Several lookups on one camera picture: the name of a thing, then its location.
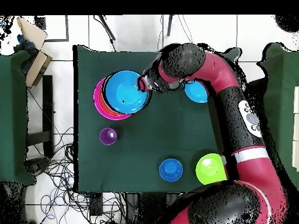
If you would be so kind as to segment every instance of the dark green table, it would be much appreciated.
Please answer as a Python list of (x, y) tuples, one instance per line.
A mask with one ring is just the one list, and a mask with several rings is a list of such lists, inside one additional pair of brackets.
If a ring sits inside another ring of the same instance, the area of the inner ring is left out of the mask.
[(36, 182), (24, 167), (27, 99), (21, 65), (28, 58), (27, 51), (0, 56), (0, 181), (16, 180), (24, 186)]
[[(108, 74), (124, 69), (142, 73), (157, 52), (94, 52), (78, 50), (78, 170), (79, 191), (187, 192), (202, 186), (196, 177), (197, 161), (218, 153), (208, 104), (195, 103), (181, 90), (153, 93), (149, 105), (131, 117), (112, 121), (98, 113), (93, 91)], [(99, 140), (102, 129), (114, 128), (117, 141)], [(167, 182), (159, 165), (176, 158), (183, 175)]]

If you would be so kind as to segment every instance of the black cable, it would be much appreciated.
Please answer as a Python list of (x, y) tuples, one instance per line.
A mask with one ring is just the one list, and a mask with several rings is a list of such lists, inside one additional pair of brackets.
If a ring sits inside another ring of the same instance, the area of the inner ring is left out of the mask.
[[(184, 22), (185, 22), (185, 24), (186, 24), (186, 27), (188, 28), (188, 25), (187, 25), (187, 23), (186, 23), (186, 21), (185, 21), (185, 17), (184, 17), (184, 15), (183, 15), (183, 19), (184, 19)], [(189, 33), (190, 33), (191, 41), (192, 41), (192, 43), (193, 43), (192, 35), (191, 35), (191, 32), (190, 32), (189, 28), (188, 28), (188, 31), (189, 31)]]
[[(96, 20), (97, 22), (99, 22), (99, 23), (104, 27), (104, 29), (105, 29), (104, 24), (103, 24), (100, 20), (97, 20), (97, 19), (95, 18), (95, 15), (93, 16), (93, 19)], [(106, 29), (105, 29), (105, 31), (106, 31), (106, 33), (107, 33), (108, 36), (109, 36), (110, 43), (111, 43), (111, 45), (113, 46), (114, 51), (116, 52), (115, 47), (114, 47), (114, 44), (113, 44), (113, 40), (112, 40), (112, 38), (110, 37), (110, 34), (107, 32)]]
[(39, 151), (39, 149), (38, 149), (35, 145), (33, 145), (33, 146), (36, 148), (36, 150), (38, 151), (38, 153), (39, 153), (40, 155), (44, 156), (44, 154), (41, 154), (40, 151)]
[(160, 36), (161, 36), (161, 33), (162, 33), (162, 31), (161, 31), (160, 34), (159, 34), (159, 40), (158, 40), (158, 44), (157, 44), (157, 50), (158, 50), (158, 51), (159, 51), (159, 42), (160, 42)]
[(180, 25), (182, 26), (182, 28), (183, 28), (183, 30), (184, 30), (184, 33), (185, 33), (185, 35), (187, 36), (188, 40), (190, 41), (190, 43), (192, 43), (192, 42), (191, 42), (191, 39), (189, 38), (188, 34), (186, 33), (186, 31), (185, 31), (185, 29), (184, 29), (184, 26), (183, 26), (183, 24), (182, 24), (181, 21), (180, 21)]

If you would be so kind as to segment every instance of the stacked bowls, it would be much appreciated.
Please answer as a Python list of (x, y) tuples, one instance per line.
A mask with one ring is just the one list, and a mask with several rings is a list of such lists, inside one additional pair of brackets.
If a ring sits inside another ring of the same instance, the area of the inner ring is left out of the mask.
[(98, 112), (110, 120), (123, 120), (144, 109), (152, 92), (138, 90), (139, 77), (134, 71), (119, 71), (103, 78), (93, 93)]

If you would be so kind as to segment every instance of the lime green bowl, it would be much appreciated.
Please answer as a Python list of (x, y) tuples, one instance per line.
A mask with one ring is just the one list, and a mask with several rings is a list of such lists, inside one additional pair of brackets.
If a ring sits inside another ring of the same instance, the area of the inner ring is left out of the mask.
[(221, 156), (218, 154), (211, 153), (200, 158), (195, 171), (204, 185), (227, 180)]

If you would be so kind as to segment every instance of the blue bowl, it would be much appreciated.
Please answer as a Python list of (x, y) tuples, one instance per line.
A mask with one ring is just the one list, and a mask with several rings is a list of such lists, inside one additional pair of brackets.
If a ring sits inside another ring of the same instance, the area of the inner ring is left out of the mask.
[(197, 81), (185, 84), (186, 95), (197, 103), (206, 103), (208, 101), (208, 94), (204, 86)]
[(159, 168), (161, 177), (166, 181), (176, 181), (183, 174), (183, 166), (176, 159), (164, 160)]
[(106, 81), (103, 85), (103, 98), (112, 110), (122, 114), (132, 114), (148, 103), (151, 94), (138, 90), (139, 76), (134, 71), (120, 71)]

